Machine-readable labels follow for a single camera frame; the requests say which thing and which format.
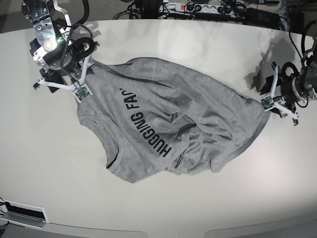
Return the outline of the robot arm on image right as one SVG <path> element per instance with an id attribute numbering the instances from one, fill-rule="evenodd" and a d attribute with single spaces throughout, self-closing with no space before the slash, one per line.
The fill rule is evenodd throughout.
<path id="1" fill-rule="evenodd" d="M 261 104 L 266 112 L 290 116 L 298 124 L 297 106 L 306 108 L 310 101 L 317 99 L 317 38 L 313 37 L 311 48 L 305 48 L 306 36 L 310 28 L 317 24 L 310 21 L 304 28 L 301 38 L 301 69 L 291 62 L 279 67 L 272 63 L 273 75 L 266 78 L 260 91 Z"/>

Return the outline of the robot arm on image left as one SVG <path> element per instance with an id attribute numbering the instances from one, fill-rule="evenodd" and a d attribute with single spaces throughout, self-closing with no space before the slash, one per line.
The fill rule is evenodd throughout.
<path id="1" fill-rule="evenodd" d="M 51 93 L 68 87 L 65 77 L 75 88 L 83 83 L 86 69 L 93 64 L 91 54 L 97 49 L 93 34 L 84 24 L 90 13 L 87 0 L 83 2 L 84 14 L 72 23 L 66 9 L 55 0 L 24 0 L 21 10 L 36 34 L 30 42 L 30 54 L 40 66 L 41 78 L 34 89 L 46 85 Z"/>

